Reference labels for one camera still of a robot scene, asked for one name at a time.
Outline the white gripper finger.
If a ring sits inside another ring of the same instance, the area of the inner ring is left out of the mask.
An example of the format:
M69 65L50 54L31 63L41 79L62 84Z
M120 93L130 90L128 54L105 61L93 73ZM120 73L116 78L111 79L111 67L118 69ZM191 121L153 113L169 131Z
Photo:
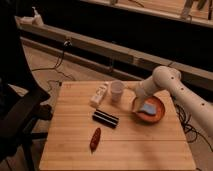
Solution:
M136 97L133 100L133 109L132 109L132 111L134 113L138 112L139 109L142 107L142 105L143 105L143 100L141 98Z

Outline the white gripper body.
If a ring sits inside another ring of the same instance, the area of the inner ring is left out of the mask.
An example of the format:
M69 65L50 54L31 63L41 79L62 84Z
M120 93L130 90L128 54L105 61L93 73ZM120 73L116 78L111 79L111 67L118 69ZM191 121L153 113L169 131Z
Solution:
M134 85L129 85L128 89L135 93L135 96L140 99L147 99L150 97L150 94L145 90L142 82L137 82Z

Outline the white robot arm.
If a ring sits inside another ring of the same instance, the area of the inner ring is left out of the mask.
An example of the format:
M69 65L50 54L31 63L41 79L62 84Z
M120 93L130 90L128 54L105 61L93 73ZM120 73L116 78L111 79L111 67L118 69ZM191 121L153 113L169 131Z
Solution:
M213 105L181 82L181 73L171 67L158 66L152 75L130 87L136 96L132 111L136 113L155 93L167 90L192 114L201 128L213 139Z

